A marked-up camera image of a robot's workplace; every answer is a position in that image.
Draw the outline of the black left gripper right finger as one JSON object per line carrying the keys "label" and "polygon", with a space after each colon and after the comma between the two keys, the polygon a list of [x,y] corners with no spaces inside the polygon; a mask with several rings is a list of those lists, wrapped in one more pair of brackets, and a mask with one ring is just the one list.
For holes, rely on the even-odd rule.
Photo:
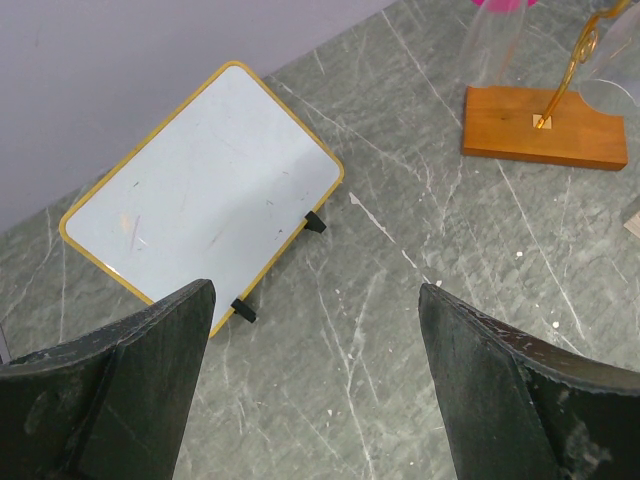
{"label": "black left gripper right finger", "polygon": [[421,333],[460,479],[636,479],[639,375],[423,284]]}

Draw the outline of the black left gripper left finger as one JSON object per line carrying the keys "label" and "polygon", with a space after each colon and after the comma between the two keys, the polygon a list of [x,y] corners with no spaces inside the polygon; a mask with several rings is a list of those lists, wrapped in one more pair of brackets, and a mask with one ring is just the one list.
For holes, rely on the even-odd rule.
{"label": "black left gripper left finger", "polygon": [[2,478],[172,478],[215,303],[196,280],[2,365]]}

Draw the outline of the clear round wine glass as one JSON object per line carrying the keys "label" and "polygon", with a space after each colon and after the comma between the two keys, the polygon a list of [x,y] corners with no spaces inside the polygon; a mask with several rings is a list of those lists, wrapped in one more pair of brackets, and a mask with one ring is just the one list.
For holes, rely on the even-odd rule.
{"label": "clear round wine glass", "polygon": [[586,64],[579,93],[591,108],[616,116],[639,112],[639,4],[623,13]]}

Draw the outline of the clear tall wine glass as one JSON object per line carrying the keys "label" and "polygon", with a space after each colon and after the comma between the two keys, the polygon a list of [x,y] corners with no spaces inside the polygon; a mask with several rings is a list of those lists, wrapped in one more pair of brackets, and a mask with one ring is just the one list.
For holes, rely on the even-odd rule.
{"label": "clear tall wine glass", "polygon": [[492,13],[478,7],[459,55],[459,79],[471,87],[491,87],[501,79],[514,53],[528,7]]}

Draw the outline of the pink plastic goblet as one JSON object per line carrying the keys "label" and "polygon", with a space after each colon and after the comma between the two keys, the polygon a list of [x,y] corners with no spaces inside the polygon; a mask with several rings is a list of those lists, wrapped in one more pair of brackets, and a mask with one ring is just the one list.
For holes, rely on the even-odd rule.
{"label": "pink plastic goblet", "polygon": [[521,7],[530,7],[537,0],[472,0],[472,2],[492,13],[509,13]]}

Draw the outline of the wooden rack base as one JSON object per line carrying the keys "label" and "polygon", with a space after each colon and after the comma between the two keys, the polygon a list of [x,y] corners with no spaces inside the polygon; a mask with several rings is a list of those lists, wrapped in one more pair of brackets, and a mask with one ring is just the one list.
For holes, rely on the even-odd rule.
{"label": "wooden rack base", "polygon": [[466,90],[462,153],[620,171],[628,164],[624,119],[589,107],[576,92],[560,100],[542,127],[537,123],[553,92],[494,86]]}

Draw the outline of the treehouse story book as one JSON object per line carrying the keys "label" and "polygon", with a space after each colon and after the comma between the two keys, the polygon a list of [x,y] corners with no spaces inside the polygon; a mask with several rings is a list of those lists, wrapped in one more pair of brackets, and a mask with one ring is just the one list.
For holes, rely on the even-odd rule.
{"label": "treehouse story book", "polygon": [[623,226],[631,234],[640,237],[640,197],[636,197],[629,205],[627,205],[621,214]]}

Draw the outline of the yellow framed whiteboard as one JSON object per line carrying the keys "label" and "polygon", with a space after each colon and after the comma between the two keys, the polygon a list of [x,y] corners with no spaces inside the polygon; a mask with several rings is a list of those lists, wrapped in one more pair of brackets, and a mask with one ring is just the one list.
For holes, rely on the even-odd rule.
{"label": "yellow framed whiteboard", "polygon": [[82,196],[59,231],[148,304],[212,281],[218,330],[343,177],[311,129],[230,61]]}

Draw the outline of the black whiteboard stand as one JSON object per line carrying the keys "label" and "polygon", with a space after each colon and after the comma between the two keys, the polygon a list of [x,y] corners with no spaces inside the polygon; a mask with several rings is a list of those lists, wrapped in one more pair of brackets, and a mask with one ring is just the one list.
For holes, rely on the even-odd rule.
{"label": "black whiteboard stand", "polygon": [[[322,234],[326,230],[326,224],[323,220],[313,211],[309,211],[305,215],[304,228],[319,234]],[[235,314],[240,315],[242,318],[250,323],[254,323],[257,319],[256,312],[243,300],[236,298],[231,303],[231,308]]]}

